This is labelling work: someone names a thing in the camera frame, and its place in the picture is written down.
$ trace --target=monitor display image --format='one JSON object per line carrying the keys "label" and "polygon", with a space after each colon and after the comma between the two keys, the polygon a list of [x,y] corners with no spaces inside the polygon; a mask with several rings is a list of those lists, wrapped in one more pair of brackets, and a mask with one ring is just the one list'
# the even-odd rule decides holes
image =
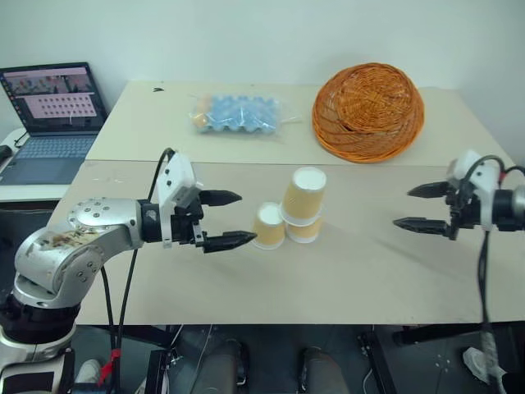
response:
{"label": "monitor display image", "polygon": [[0,82],[28,129],[96,129],[106,119],[87,65],[6,69]]}

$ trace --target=laptop keyboard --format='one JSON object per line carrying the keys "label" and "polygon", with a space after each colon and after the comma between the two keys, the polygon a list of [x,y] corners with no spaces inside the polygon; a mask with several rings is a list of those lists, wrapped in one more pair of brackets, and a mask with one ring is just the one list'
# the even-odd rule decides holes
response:
{"label": "laptop keyboard", "polygon": [[17,158],[85,158],[96,137],[30,138]]}

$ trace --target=wicker basket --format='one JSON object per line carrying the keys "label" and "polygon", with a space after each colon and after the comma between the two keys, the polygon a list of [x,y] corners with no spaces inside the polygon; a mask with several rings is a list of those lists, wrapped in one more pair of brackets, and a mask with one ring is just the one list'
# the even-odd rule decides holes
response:
{"label": "wicker basket", "polygon": [[401,70],[368,63],[331,78],[317,94],[312,119],[325,149],[352,162],[374,163],[413,143],[422,129],[424,108]]}

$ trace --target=red cable tie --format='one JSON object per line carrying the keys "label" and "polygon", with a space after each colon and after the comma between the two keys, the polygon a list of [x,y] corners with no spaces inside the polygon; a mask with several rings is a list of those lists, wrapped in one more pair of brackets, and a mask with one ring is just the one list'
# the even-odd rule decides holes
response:
{"label": "red cable tie", "polygon": [[113,362],[122,355],[121,349],[113,349],[110,360],[100,369],[100,379],[98,380],[98,386],[102,386],[106,378],[113,373]]}

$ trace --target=yellow paper cup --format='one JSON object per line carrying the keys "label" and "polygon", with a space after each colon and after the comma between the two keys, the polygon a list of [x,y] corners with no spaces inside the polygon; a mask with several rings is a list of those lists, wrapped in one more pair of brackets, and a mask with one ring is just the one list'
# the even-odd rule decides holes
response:
{"label": "yellow paper cup", "polygon": [[292,181],[281,203],[281,215],[292,226],[313,224],[322,210],[326,174],[319,168],[301,167],[294,172]]}
{"label": "yellow paper cup", "polygon": [[260,249],[272,250],[281,246],[285,239],[285,223],[282,220],[279,205],[264,203],[257,211],[253,232],[257,234],[251,244]]}
{"label": "yellow paper cup", "polygon": [[309,244],[314,242],[319,236],[321,230],[322,218],[318,218],[309,226],[297,227],[291,224],[286,226],[286,235],[293,241],[300,244]]}

